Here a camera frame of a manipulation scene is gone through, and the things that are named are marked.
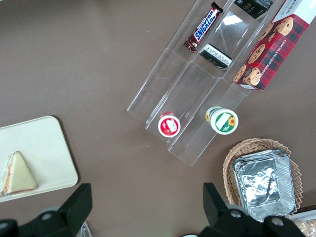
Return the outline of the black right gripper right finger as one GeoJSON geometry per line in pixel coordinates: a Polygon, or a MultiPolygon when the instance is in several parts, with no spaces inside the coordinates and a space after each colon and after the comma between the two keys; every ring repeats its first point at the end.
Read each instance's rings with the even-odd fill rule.
{"type": "Polygon", "coordinates": [[[203,184],[203,208],[209,225],[199,237],[302,237],[304,234],[285,217],[254,220],[241,210],[229,209],[213,183],[203,184]]]}

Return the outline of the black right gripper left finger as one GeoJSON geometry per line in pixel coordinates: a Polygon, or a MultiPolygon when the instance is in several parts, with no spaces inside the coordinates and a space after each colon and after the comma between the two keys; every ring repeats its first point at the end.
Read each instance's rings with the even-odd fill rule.
{"type": "Polygon", "coordinates": [[[46,211],[22,226],[0,221],[2,237],[75,237],[92,210],[90,183],[82,183],[56,211],[46,211]]]}

